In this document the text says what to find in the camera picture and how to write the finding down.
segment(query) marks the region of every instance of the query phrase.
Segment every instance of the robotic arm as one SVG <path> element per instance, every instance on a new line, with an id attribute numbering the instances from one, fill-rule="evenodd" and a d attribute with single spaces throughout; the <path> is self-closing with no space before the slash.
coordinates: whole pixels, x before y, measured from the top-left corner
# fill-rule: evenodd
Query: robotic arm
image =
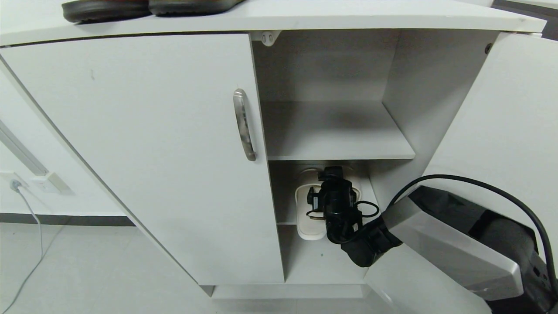
<path id="1" fill-rule="evenodd" d="M 415 184 L 433 178 L 459 180 L 506 197 L 533 220 L 541 235 L 548 266 L 538 255 L 529 227 L 459 196 Z M 558 314 L 558 284 L 550 241 L 536 215 L 514 196 L 489 184 L 454 176 L 427 175 L 405 186 L 375 220 L 379 208 L 356 201 L 341 167 L 320 173 L 321 189 L 308 194 L 312 212 L 323 212 L 327 237 L 351 260 L 369 267 L 391 248 L 405 243 L 457 283 L 486 301 L 494 314 Z M 375 206 L 363 215 L 358 205 Z"/>

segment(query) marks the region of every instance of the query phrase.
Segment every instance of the power cord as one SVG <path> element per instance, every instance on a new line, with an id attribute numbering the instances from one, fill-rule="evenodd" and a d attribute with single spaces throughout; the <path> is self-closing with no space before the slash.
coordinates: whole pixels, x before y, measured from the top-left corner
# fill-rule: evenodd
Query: power cord
<path id="1" fill-rule="evenodd" d="M 35 221 L 37 222 L 37 224 L 39 225 L 39 240 L 40 240 L 40 244 L 41 244 L 41 258 L 39 259 L 39 261 L 37 262 L 37 265 L 35 265 L 35 267 L 33 267 L 33 269 L 31 270 L 31 272 L 29 273 L 29 275 L 27 275 L 27 277 L 25 277 L 25 279 L 23 280 L 23 282 L 21 283 L 20 288 L 17 290 L 16 296 L 13 298 L 12 303 L 10 303 L 8 305 L 8 307 L 2 312 L 2 314 L 6 314 L 6 312 L 12 307 L 12 305 L 14 303 L 16 303 L 17 298 L 20 296 L 20 293 L 23 289 L 23 286 L 25 286 L 25 283 L 27 282 L 27 280 L 29 279 L 29 277 L 33 274 L 33 272 L 35 271 L 35 269 L 37 269 L 37 267 L 39 266 L 39 264 L 41 264 L 42 259 L 44 257 L 44 253 L 43 253 L 43 247 L 42 247 L 42 227 L 41 227 L 41 222 L 39 221 L 39 218 L 37 218 L 37 216 L 35 215 L 35 213 L 33 212 L 33 210 L 31 209 L 31 206 L 29 205 L 29 203 L 27 202 L 27 199 L 25 198 L 25 196 L 23 196 L 23 194 L 20 191 L 20 186 L 21 186 L 21 182 L 19 182 L 18 180 L 11 180 L 9 183 L 9 187 L 14 190 L 16 193 L 18 193 L 21 198 L 23 198 L 23 201 L 25 202 L 25 205 L 27 205 L 27 208 L 29 209 L 29 212 L 31 212 L 31 216 L 33 216 L 33 218 L 35 219 Z"/>
<path id="2" fill-rule="evenodd" d="M 527 205 L 525 205 L 523 202 L 521 202 L 515 196 L 507 193 L 506 191 L 503 191 L 503 190 L 501 190 L 497 187 L 494 187 L 494 186 L 492 186 L 488 183 L 484 183 L 484 182 L 474 180 L 474 179 L 469 179 L 469 178 L 466 178 L 466 177 L 460 177 L 458 175 L 430 174 L 430 175 L 425 175 L 423 177 L 417 178 L 417 179 L 409 182 L 409 184 L 407 184 L 399 192 L 397 192 L 397 194 L 393 197 L 393 199 L 391 200 L 391 202 L 389 203 L 389 205 L 387 207 L 389 208 L 390 206 L 395 204 L 395 202 L 397 202 L 397 200 L 405 193 L 405 191 L 407 191 L 413 185 L 417 184 L 418 182 L 429 180 L 429 179 L 455 180 L 455 181 L 466 182 L 466 183 L 469 183 L 469 184 L 472 184 L 472 185 L 476 185 L 476 186 L 485 188 L 489 191 L 492 191 L 492 192 L 508 199 L 510 202 L 517 205 L 517 207 L 519 207 L 524 213 L 526 213 L 529 216 L 529 218 L 531 219 L 531 221 L 533 221 L 533 223 L 535 224 L 535 227 L 537 227 L 538 233 L 541 236 L 542 247 L 545 250 L 546 271 L 549 274 L 550 287 L 552 288 L 552 292 L 556 296 L 558 296 L 558 279 L 556 279 L 556 270 L 554 268 L 554 256 L 552 255 L 552 248 L 550 246 L 549 235 L 546 233 L 546 230 L 543 227 L 542 222 L 538 219 L 537 215 L 529 207 L 527 207 Z"/>

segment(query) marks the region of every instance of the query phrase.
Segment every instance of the cabinet shelf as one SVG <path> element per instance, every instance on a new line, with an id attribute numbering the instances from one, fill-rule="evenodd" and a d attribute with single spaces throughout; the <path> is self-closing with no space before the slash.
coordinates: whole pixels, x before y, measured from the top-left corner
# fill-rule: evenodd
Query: cabinet shelf
<path id="1" fill-rule="evenodd" d="M 412 159 L 379 101 L 263 102 L 268 160 Z"/>
<path id="2" fill-rule="evenodd" d="M 353 263 L 337 244 L 306 241 L 296 226 L 277 226 L 286 284 L 364 284 L 368 268 Z"/>

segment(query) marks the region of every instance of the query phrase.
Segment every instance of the white floor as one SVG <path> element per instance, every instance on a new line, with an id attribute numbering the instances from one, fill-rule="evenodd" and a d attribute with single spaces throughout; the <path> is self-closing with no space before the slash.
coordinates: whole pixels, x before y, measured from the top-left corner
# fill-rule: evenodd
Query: white floor
<path id="1" fill-rule="evenodd" d="M 43 238 L 6 314 L 375 313 L 359 300 L 212 301 L 135 227 L 43 226 Z M 37 225 L 0 223 L 0 313 L 39 254 Z"/>

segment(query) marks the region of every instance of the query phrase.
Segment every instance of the shoe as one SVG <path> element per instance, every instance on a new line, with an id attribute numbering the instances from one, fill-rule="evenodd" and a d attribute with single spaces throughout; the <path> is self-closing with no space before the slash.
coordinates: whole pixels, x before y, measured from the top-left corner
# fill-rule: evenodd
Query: shoe
<path id="1" fill-rule="evenodd" d="M 212 15 L 223 13 L 244 0 L 149 0 L 156 16 Z"/>
<path id="2" fill-rule="evenodd" d="M 100 23 L 151 15 L 148 0 L 77 0 L 62 4 L 64 18 L 72 23 Z"/>

